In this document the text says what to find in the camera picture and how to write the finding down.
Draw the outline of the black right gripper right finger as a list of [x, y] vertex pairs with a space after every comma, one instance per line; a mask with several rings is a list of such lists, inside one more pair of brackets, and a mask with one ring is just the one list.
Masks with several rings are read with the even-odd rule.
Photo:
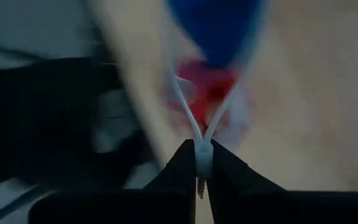
[[287, 219], [281, 186], [251, 169], [228, 149], [213, 145], [212, 176], [207, 180], [215, 224], [279, 224]]

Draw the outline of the blue bandage strip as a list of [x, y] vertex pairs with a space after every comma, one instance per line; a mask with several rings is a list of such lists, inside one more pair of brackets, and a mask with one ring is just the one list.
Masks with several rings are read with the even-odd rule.
[[250, 58], [267, 0], [166, 1], [210, 66], [225, 68]]

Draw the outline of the red bandage roll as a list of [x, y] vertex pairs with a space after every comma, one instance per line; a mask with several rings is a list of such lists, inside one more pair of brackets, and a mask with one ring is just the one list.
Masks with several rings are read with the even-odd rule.
[[209, 126], [209, 117], [238, 80], [237, 73], [228, 68], [212, 68], [204, 60], [188, 60], [179, 64], [176, 76], [186, 82], [181, 86], [201, 132]]

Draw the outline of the clear zip plastic bag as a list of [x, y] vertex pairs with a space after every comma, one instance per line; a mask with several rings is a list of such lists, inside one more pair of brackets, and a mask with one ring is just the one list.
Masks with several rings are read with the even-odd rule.
[[238, 60], [225, 67], [236, 72], [238, 80], [229, 90], [223, 102], [211, 112], [209, 126], [203, 134], [180, 88], [185, 86], [186, 82], [180, 81], [176, 73], [179, 64], [184, 61], [204, 60], [207, 62], [207, 60], [203, 57], [198, 46], [188, 37], [187, 33], [173, 17], [165, 0], [162, 17], [163, 56], [167, 69], [167, 80], [164, 86], [165, 99], [172, 114], [173, 122], [186, 126], [191, 134], [195, 147], [196, 173], [199, 177], [210, 177], [212, 174], [213, 145], [211, 141], [237, 142], [249, 127], [246, 81], [254, 64], [255, 51], [268, 1], [262, 16], [256, 45], [250, 58], [248, 60]]

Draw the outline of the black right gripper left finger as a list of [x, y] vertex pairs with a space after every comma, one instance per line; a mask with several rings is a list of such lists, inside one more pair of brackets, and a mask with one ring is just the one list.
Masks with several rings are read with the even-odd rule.
[[163, 170], [144, 187], [149, 204], [146, 224], [195, 224], [196, 166], [194, 141], [187, 139]]

